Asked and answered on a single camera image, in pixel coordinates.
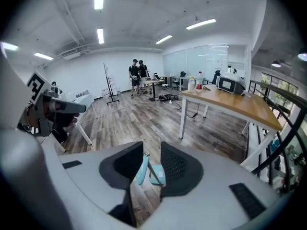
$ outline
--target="black foam pad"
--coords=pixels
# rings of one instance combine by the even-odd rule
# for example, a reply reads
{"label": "black foam pad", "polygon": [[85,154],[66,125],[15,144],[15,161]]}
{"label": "black foam pad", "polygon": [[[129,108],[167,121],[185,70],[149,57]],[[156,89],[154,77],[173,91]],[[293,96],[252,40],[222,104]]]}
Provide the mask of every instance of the black foam pad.
{"label": "black foam pad", "polygon": [[161,142],[161,164],[165,172],[166,187],[160,197],[183,196],[201,181],[203,167],[194,157]]}
{"label": "black foam pad", "polygon": [[129,190],[142,162],[143,142],[139,141],[102,160],[99,173],[111,187]]}

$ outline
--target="black rubber pad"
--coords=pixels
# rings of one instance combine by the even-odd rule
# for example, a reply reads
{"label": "black rubber pad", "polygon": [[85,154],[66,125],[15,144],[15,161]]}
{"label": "black rubber pad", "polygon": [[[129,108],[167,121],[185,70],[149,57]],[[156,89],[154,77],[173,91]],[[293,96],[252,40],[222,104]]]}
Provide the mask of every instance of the black rubber pad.
{"label": "black rubber pad", "polygon": [[229,187],[250,219],[254,219],[265,211],[266,208],[243,183],[230,185]]}
{"label": "black rubber pad", "polygon": [[63,163],[62,165],[63,165],[64,169],[69,169],[71,167],[75,167],[75,166],[80,165],[80,164],[82,164],[80,161],[75,160],[75,161],[71,161],[71,162],[68,162],[68,163]]}

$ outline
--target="shorts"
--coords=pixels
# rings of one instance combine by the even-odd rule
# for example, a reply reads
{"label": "shorts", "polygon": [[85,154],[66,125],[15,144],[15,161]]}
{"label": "shorts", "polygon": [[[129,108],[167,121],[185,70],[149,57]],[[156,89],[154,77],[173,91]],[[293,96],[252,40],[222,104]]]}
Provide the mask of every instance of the shorts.
{"label": "shorts", "polygon": [[132,85],[133,85],[133,86],[139,86],[139,85],[140,85],[140,79],[137,79],[137,80],[133,80],[133,79],[132,79],[131,82],[132,82]]}

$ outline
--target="metal railing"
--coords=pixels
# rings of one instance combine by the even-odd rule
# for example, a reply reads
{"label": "metal railing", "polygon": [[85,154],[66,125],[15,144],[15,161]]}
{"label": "metal railing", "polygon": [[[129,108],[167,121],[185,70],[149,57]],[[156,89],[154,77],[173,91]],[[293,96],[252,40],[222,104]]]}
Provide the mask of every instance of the metal railing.
{"label": "metal railing", "polygon": [[[262,88],[265,89],[264,94],[261,91],[256,89],[257,85],[259,85],[259,86],[261,86]],[[295,104],[296,106],[298,106],[300,108],[299,114],[298,114],[294,123],[292,123],[286,115],[286,114],[290,115],[290,110],[286,109],[283,106],[276,104],[275,102],[273,102],[272,100],[269,99],[268,93],[269,93],[270,90],[272,90],[275,93],[281,95],[282,97],[291,101],[293,104]],[[268,154],[267,159],[263,163],[259,164],[258,167],[252,171],[253,174],[259,175],[260,171],[262,171],[267,166],[269,166],[269,184],[272,185],[272,174],[273,174],[272,173],[272,163],[280,154],[282,154],[283,157],[284,157],[285,171],[286,171],[285,178],[284,178],[283,190],[284,190],[285,193],[287,193],[287,192],[290,191],[290,186],[291,186],[290,185],[291,168],[289,166],[289,159],[288,159],[287,154],[285,152],[285,148],[288,146],[288,144],[291,142],[291,140],[294,137],[297,138],[298,143],[299,143],[299,145],[302,149],[305,161],[307,161],[306,146],[304,145],[302,138],[300,137],[300,135],[297,132],[298,129],[300,128],[304,118],[305,118],[306,113],[307,113],[307,101],[302,99],[301,97],[293,94],[293,93],[290,93],[288,91],[280,89],[276,86],[272,86],[272,85],[269,85],[269,84],[266,84],[266,83],[252,81],[252,80],[250,81],[248,92],[253,92],[253,93],[258,92],[258,93],[260,93],[263,96],[263,99],[266,101],[266,103],[270,107],[272,107],[272,110],[276,109],[276,110],[279,111],[278,118],[280,116],[282,116],[291,128],[291,130],[289,131],[289,133],[287,134],[287,136],[284,139],[281,138],[280,132],[279,131],[277,132],[277,138],[279,139],[279,142],[280,142],[279,147],[273,153],[271,153],[270,147],[268,147],[269,154]]]}

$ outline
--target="light blue object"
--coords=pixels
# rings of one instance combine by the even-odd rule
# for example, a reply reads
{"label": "light blue object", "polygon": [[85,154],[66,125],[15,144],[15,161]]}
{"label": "light blue object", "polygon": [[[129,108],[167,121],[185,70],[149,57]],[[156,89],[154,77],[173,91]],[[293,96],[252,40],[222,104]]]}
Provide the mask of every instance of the light blue object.
{"label": "light blue object", "polygon": [[137,174],[137,183],[142,185],[144,182],[147,168],[149,169],[149,181],[153,185],[163,185],[165,184],[165,173],[162,165],[151,165],[149,162],[149,154],[144,154],[143,163]]}
{"label": "light blue object", "polygon": [[149,181],[151,182],[151,184],[153,185],[162,185],[165,184],[165,173],[163,170],[162,165],[152,165],[153,171],[154,173],[157,175],[160,183],[155,179],[155,177],[153,176],[153,174],[150,172],[149,173]]}
{"label": "light blue object", "polygon": [[146,171],[147,171],[147,167],[148,167],[148,163],[149,163],[149,154],[144,154],[143,156],[143,163],[138,171],[137,174],[137,183],[138,185],[142,185],[144,179],[145,179],[145,175],[146,175]]}
{"label": "light blue object", "polygon": [[280,145],[279,139],[274,140],[271,144],[271,151],[275,152],[275,150],[279,147],[279,145]]}

